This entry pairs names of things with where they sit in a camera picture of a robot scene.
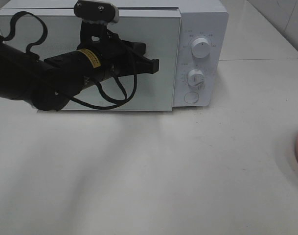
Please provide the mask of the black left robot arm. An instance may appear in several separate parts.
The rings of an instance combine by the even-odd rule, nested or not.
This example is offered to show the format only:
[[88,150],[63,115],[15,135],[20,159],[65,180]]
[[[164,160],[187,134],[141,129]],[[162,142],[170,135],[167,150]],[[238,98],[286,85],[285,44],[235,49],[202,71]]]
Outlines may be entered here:
[[103,106],[77,98],[84,89],[96,86],[110,110],[134,97],[138,75],[159,71],[159,61],[145,57],[144,43],[122,40],[105,26],[90,23],[81,24],[76,50],[41,60],[32,48],[45,42],[47,26],[21,51],[8,45],[15,37],[18,19],[19,15],[11,19],[7,36],[0,35],[2,98],[22,100],[41,111],[59,111],[70,101],[103,110]]

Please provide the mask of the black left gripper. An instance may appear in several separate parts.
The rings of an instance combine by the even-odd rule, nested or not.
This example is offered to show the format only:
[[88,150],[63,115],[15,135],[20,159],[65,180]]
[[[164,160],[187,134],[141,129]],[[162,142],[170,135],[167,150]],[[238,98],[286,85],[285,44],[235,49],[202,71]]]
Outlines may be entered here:
[[118,77],[155,74],[160,69],[159,59],[137,59],[145,55],[145,43],[122,40],[102,24],[82,21],[77,49],[91,50],[99,59],[101,68],[113,68]]

